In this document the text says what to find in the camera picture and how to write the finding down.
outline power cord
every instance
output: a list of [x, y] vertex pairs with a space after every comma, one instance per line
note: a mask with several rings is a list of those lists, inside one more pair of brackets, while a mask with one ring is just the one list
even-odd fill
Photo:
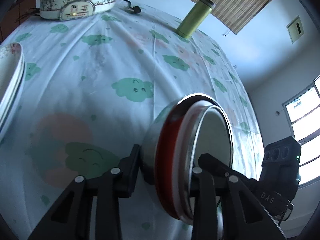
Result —
[[138, 14], [141, 12], [141, 8], [139, 6], [136, 5], [136, 6], [131, 7], [131, 2], [129, 0], [122, 0], [122, 1], [126, 1], [129, 4], [129, 8], [131, 10], [133, 10], [134, 14]]

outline silver screw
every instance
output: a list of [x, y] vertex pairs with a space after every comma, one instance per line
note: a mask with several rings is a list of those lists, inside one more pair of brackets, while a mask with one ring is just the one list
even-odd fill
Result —
[[121, 171], [121, 170], [120, 170], [119, 168], [112, 168], [110, 172], [111, 172], [112, 174], [116, 175], [116, 174], [119, 174], [120, 171]]
[[76, 183], [80, 183], [82, 181], [84, 181], [84, 177], [83, 176], [76, 176], [76, 178], [75, 178], [75, 182]]
[[232, 183], [237, 183], [239, 181], [238, 177], [235, 176], [235, 175], [231, 175], [229, 177], [229, 181], [232, 182]]
[[194, 168], [192, 169], [192, 172], [193, 172], [194, 174], [200, 174], [200, 173], [202, 172], [202, 169], [201, 169], [200, 167], [194, 167]]

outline wall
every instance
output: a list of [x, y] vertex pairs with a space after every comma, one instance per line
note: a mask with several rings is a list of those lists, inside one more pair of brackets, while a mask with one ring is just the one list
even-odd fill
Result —
[[[291, 135], [282, 104], [305, 89], [320, 75], [320, 38], [275, 73], [260, 87], [249, 92], [259, 122], [264, 146]], [[293, 200], [288, 221], [281, 224], [287, 237], [298, 235], [320, 200], [320, 181], [300, 188]]]
[[[194, 3], [190, 0], [131, 0], [183, 19]], [[291, 44], [286, 26], [300, 16], [305, 34]], [[317, 30], [298, 0], [272, 0], [237, 35], [213, 15], [199, 27], [222, 47], [247, 90], [251, 90], [288, 63], [315, 37]]]

